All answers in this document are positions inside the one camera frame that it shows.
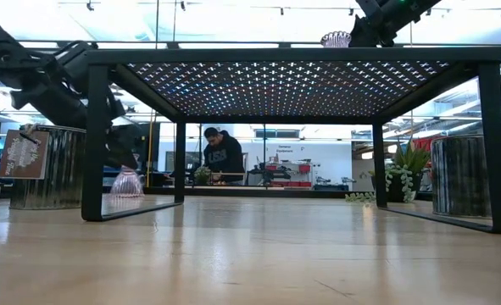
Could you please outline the background workbench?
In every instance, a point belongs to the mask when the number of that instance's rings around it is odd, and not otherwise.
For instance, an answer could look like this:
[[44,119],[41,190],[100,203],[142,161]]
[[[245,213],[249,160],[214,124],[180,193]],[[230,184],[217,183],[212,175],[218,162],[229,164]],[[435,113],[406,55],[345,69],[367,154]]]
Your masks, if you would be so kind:
[[348,177],[342,177],[340,183],[332,183],[329,179],[317,176],[313,188],[315,191],[349,191],[353,183],[356,180]]

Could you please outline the red background box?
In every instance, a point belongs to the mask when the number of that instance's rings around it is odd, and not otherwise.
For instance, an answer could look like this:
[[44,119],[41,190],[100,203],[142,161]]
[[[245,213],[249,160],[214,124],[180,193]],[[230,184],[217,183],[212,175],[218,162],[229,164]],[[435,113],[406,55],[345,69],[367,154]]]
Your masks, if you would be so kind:
[[431,151],[431,143],[434,140],[441,139],[442,136],[428,136],[422,138],[415,138],[412,140],[412,146],[414,149],[421,149],[426,152]]

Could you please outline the green artificial potted succulent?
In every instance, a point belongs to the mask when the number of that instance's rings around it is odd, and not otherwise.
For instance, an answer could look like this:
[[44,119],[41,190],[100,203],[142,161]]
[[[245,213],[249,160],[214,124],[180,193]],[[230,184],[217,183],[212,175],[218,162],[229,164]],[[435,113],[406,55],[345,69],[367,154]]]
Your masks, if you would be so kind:
[[392,162],[385,165],[385,183],[389,202],[412,202],[420,190],[424,168],[431,153],[417,147],[412,139],[397,145]]

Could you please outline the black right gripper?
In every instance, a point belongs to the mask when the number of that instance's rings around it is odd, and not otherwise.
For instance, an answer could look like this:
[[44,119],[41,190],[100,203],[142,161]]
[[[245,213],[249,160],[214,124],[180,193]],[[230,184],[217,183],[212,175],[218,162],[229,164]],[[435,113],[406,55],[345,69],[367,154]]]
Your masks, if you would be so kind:
[[365,13],[355,17],[350,47],[393,46],[397,32],[442,0],[355,0]]

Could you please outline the person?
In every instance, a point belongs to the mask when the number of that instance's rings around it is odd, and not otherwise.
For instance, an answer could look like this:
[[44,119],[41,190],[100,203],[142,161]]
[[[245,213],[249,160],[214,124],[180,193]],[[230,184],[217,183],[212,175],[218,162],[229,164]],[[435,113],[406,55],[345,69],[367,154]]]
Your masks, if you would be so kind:
[[212,172],[213,182],[241,186],[243,183],[242,147],[226,130],[209,127],[204,131],[208,145],[203,151],[204,166]]

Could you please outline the small background potted plant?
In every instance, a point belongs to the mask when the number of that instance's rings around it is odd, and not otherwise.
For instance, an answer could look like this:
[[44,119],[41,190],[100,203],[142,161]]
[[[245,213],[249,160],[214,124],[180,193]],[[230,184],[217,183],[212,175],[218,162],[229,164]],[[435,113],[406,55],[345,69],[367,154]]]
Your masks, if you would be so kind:
[[206,186],[211,180],[212,172],[206,166],[198,167],[193,173],[194,184],[196,186]]

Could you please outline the yellow background pole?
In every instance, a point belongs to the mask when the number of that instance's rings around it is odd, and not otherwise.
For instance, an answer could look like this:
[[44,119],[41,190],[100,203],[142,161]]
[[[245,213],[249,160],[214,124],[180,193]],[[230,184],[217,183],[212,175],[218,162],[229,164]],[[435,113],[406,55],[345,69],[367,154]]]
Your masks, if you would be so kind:
[[148,159],[147,159],[147,169],[146,169],[146,187],[150,187],[150,173],[152,167],[152,149],[153,149],[153,124],[155,122],[154,110],[151,109],[149,130],[148,130]]

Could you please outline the dark ribbed silver tin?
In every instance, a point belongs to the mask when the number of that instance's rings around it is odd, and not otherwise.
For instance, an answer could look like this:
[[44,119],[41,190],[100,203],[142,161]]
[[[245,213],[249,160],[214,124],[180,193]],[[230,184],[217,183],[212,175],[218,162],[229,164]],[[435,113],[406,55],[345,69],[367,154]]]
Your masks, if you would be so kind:
[[431,142],[433,213],[490,219],[489,168],[484,135],[457,135]]

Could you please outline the black background display board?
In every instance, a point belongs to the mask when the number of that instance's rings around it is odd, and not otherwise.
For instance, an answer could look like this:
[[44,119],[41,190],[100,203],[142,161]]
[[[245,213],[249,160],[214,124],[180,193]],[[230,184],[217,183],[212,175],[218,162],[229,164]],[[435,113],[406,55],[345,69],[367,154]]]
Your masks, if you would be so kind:
[[[146,163],[148,159],[148,130],[149,123],[138,124],[139,134],[137,139],[139,140],[137,145],[137,153],[139,154],[139,160],[142,163]],[[159,152],[159,132],[160,123],[153,124],[153,149],[152,149],[152,162],[158,162],[158,152]]]

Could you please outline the grey overhead frame bar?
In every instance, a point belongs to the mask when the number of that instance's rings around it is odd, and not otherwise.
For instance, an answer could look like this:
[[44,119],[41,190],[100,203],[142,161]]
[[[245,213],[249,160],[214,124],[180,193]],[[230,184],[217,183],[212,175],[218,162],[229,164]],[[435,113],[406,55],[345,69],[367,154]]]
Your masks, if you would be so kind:
[[[24,47],[52,50],[65,47],[70,41],[20,40]],[[102,49],[155,49],[155,48],[322,48],[319,42],[107,42],[96,44]],[[394,47],[501,47],[494,43],[396,43]]]

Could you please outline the black perforated metal shelf riser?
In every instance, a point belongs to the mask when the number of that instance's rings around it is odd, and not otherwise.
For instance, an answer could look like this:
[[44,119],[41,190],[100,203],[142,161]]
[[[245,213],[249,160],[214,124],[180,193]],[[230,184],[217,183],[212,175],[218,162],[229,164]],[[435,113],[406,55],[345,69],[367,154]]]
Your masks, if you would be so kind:
[[472,78],[479,80],[492,223],[501,233],[501,47],[89,50],[81,216],[103,221],[103,125],[118,82],[176,125],[175,203],[185,196],[189,123],[371,125],[376,200],[387,207],[383,125]]

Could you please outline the black table edge rail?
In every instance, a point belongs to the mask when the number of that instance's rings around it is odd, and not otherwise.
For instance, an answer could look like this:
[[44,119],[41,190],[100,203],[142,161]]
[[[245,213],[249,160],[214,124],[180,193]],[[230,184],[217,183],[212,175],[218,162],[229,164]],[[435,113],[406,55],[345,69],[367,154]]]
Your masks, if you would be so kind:
[[[12,186],[2,185],[1,198],[10,198]],[[294,198],[336,198],[343,199],[351,195],[351,191],[309,191],[299,189],[273,190],[269,189],[251,189],[249,186],[230,188],[221,186],[218,188],[210,187],[189,187],[184,191],[185,196],[201,197],[294,197]]]

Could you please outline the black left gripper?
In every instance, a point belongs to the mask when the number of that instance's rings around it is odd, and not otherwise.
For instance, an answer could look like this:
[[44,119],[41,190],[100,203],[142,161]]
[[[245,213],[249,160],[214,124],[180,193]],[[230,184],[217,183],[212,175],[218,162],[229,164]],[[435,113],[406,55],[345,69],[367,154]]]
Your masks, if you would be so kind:
[[[56,125],[85,127],[86,106],[81,102],[83,91],[64,66],[87,49],[86,42],[71,42],[47,54],[29,51],[18,42],[11,43],[19,84],[16,91],[10,92],[12,106],[21,109],[30,104]],[[108,110],[111,119],[125,115],[121,101],[111,91],[108,91]],[[138,167],[131,150],[131,137],[126,130],[123,125],[108,128],[108,166],[111,168]]]

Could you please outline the silver tin candle with tag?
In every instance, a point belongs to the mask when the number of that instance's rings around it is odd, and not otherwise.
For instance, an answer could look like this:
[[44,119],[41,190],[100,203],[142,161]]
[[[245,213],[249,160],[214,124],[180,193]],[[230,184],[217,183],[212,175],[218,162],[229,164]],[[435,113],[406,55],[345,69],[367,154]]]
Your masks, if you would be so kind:
[[0,177],[11,180],[12,209],[71,209],[81,206],[86,132],[37,125],[8,130]]

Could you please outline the pink ribbed glass candle holder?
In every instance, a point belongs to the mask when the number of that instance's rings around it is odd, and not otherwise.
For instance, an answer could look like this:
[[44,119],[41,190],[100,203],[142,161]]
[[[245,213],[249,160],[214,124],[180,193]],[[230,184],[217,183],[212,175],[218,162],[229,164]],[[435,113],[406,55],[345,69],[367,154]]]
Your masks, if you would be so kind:
[[329,32],[323,35],[320,39],[322,47],[345,48],[349,47],[352,41],[351,35],[343,30]]
[[115,197],[141,197],[143,193],[144,175],[139,175],[134,169],[122,166],[111,186],[110,194]]

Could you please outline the background shelf with red bins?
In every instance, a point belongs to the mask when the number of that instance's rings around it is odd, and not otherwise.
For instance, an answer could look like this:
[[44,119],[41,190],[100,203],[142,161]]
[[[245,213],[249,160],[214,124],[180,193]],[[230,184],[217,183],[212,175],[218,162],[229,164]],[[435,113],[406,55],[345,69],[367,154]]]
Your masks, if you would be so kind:
[[310,189],[314,183],[313,164],[303,161],[280,161],[272,180],[274,186]]

